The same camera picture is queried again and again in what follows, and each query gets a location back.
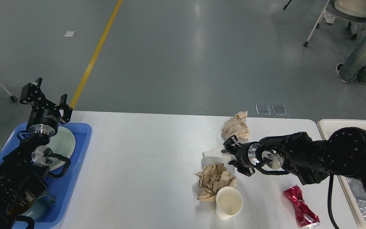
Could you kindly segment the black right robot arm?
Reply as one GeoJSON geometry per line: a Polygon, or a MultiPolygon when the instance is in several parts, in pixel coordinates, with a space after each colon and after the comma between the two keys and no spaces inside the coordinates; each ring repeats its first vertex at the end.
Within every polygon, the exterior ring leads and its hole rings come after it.
{"type": "Polygon", "coordinates": [[[232,135],[223,143],[221,152],[232,155],[228,164],[246,176],[256,170],[264,175],[293,174],[302,185],[319,184],[329,178],[327,211],[336,229],[331,207],[334,176],[361,180],[366,193],[366,130],[361,128],[342,128],[329,139],[319,141],[313,141],[306,132],[246,143],[232,135]]]}

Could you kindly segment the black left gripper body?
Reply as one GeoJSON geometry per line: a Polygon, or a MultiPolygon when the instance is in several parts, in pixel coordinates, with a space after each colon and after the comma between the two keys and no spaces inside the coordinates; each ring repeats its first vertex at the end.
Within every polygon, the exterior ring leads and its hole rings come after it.
{"type": "Polygon", "coordinates": [[[58,110],[32,107],[26,131],[29,133],[42,133],[50,137],[58,132],[61,114],[58,110]]]}

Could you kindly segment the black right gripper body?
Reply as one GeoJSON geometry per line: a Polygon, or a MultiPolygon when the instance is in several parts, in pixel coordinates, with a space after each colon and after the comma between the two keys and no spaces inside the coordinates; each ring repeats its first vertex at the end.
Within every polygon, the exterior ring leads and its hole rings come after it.
{"type": "Polygon", "coordinates": [[[253,168],[261,162],[260,156],[257,155],[260,147],[259,142],[239,143],[237,150],[237,160],[246,168],[253,168]]]}

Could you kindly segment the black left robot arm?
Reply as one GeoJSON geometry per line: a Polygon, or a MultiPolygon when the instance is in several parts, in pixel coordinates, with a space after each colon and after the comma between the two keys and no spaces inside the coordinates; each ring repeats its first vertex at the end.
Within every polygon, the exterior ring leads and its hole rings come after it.
{"type": "Polygon", "coordinates": [[[14,214],[12,209],[30,206],[48,188],[45,178],[63,177],[71,164],[69,158],[54,153],[47,144],[59,125],[70,121],[73,109],[67,103],[67,94],[55,104],[45,97],[41,85],[40,77],[22,88],[20,103],[32,107],[25,131],[29,135],[0,163],[0,229],[11,229],[17,221],[33,229],[31,217],[14,214]]]}

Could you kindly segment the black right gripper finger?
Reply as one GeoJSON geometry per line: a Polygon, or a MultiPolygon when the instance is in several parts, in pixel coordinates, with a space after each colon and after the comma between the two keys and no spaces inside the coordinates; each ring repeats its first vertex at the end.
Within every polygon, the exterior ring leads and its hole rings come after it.
{"type": "Polygon", "coordinates": [[[238,160],[229,161],[228,165],[234,166],[239,173],[246,175],[248,177],[252,176],[255,173],[255,169],[253,167],[251,168],[245,167],[244,165],[241,165],[240,161],[238,160]]]}
{"type": "Polygon", "coordinates": [[[237,136],[232,135],[223,143],[223,149],[221,152],[223,154],[230,154],[237,157],[240,145],[241,143],[238,142],[237,136]]]}

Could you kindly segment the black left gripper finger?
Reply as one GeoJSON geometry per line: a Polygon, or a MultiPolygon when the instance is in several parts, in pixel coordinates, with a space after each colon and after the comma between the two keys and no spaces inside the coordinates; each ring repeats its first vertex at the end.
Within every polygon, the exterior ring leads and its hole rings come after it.
{"type": "Polygon", "coordinates": [[[52,102],[42,93],[42,78],[22,87],[19,102],[24,105],[31,105],[34,109],[48,109],[52,107],[52,102]]]}
{"type": "Polygon", "coordinates": [[[59,113],[59,123],[66,124],[70,122],[73,108],[67,103],[66,93],[61,96],[60,103],[55,106],[55,110],[59,113]]]}

